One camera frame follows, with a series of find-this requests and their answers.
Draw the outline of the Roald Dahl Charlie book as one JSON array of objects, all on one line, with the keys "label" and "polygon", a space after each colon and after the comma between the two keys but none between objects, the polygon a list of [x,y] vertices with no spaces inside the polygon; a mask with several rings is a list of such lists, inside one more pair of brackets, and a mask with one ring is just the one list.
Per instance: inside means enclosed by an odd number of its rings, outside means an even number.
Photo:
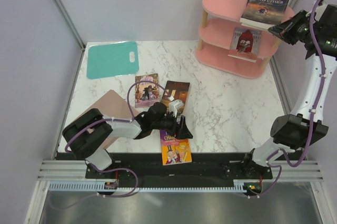
[{"label": "Roald Dahl Charlie book", "polygon": [[160,141],[163,166],[192,162],[189,139],[178,140],[161,130]]}]

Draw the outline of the A Tale of Two Cities book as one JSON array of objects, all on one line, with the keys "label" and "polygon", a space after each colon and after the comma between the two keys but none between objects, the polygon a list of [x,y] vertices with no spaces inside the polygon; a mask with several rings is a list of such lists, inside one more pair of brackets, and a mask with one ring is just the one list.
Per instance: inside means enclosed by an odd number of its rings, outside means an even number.
[{"label": "A Tale of Two Cities book", "polygon": [[289,0],[248,0],[240,18],[240,23],[247,27],[268,30],[281,24]]}]

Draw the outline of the Hamlet red cover book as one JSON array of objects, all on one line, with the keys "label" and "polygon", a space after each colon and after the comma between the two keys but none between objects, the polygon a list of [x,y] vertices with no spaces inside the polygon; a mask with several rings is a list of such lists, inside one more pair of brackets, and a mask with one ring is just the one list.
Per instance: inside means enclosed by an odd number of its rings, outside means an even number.
[{"label": "Hamlet red cover book", "polygon": [[261,36],[261,30],[236,27],[230,44],[229,56],[255,63]]}]

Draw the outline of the dark orange Edward Bulane book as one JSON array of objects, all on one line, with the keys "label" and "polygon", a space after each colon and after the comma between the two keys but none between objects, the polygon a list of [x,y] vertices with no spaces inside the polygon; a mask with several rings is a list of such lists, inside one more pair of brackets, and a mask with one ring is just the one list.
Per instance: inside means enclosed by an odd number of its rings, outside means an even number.
[{"label": "dark orange Edward Bulane book", "polygon": [[174,101],[181,100],[183,105],[177,110],[177,115],[180,116],[185,108],[186,100],[189,94],[189,88],[190,83],[188,82],[176,82],[168,80],[165,86],[165,90],[168,92],[168,95],[167,93],[163,93],[161,102],[165,104],[168,108],[169,103],[171,102],[169,100],[170,96],[173,96]]}]

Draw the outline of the purple illustrated children's book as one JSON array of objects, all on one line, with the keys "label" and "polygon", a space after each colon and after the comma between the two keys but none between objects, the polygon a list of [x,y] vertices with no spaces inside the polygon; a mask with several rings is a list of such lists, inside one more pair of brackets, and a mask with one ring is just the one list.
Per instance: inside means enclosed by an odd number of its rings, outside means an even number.
[{"label": "purple illustrated children's book", "polygon": [[154,105],[160,101],[159,88],[154,84],[158,83],[158,73],[140,75],[135,77],[135,108],[144,108]]}]

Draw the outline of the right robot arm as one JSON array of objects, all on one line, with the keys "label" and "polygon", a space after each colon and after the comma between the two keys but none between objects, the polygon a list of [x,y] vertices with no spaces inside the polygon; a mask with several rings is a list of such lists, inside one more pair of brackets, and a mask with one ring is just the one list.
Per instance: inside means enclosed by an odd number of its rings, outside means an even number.
[{"label": "right robot arm", "polygon": [[268,29],[287,44],[304,44],[305,80],[291,112],[276,118],[270,138],[245,155],[241,172],[246,178],[264,174],[271,167],[270,162],[281,155],[289,166],[299,166],[309,147],[328,132],[328,126],[322,122],[325,98],[336,71],[336,5],[323,5],[323,9],[323,12],[300,11]]}]

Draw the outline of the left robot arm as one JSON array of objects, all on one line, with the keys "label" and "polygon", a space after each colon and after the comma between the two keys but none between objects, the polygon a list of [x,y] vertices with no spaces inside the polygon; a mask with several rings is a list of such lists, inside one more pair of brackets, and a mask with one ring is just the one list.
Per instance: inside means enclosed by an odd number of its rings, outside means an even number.
[{"label": "left robot arm", "polygon": [[90,109],[63,129],[62,135],[67,142],[65,151],[73,153],[77,160],[93,164],[103,178],[111,178],[116,171],[115,165],[102,143],[110,137],[142,139],[153,130],[163,130],[179,140],[192,139],[185,117],[178,119],[178,109],[183,105],[181,100],[174,100],[168,106],[156,102],[129,120],[106,117],[97,108]]}]

